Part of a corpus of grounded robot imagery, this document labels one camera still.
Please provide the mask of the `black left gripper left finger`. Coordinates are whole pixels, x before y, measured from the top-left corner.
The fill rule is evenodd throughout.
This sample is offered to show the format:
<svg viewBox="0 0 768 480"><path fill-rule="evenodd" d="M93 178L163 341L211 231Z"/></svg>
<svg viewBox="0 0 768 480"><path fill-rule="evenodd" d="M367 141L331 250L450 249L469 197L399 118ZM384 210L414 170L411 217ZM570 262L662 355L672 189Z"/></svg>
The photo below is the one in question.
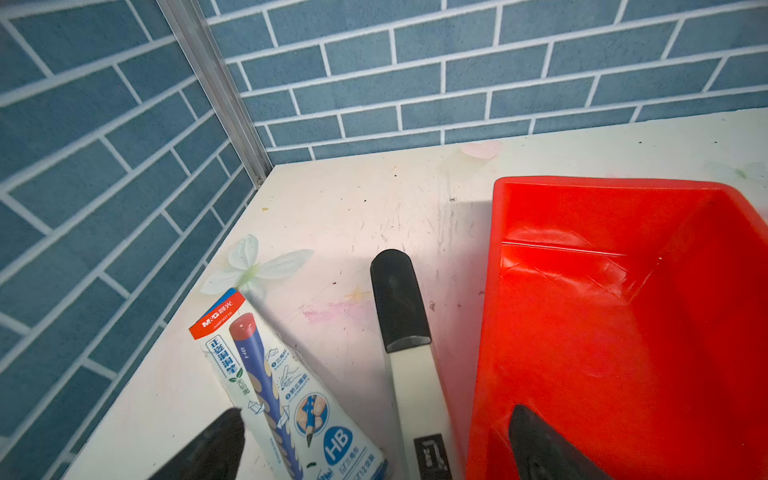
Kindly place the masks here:
<svg viewBox="0 0 768 480"><path fill-rule="evenodd" d="M218 416L150 479L224 479L237 476L245 445L245 425L239 408Z"/></svg>

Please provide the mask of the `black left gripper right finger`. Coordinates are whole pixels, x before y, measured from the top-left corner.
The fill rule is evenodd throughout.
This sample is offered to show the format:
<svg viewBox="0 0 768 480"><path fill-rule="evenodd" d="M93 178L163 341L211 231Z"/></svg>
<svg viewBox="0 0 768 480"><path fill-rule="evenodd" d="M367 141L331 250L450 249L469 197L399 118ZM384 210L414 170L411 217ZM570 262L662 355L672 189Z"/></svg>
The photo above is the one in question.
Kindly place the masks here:
<svg viewBox="0 0 768 480"><path fill-rule="evenodd" d="M539 415L516 405L508 437L521 479L611 479Z"/></svg>

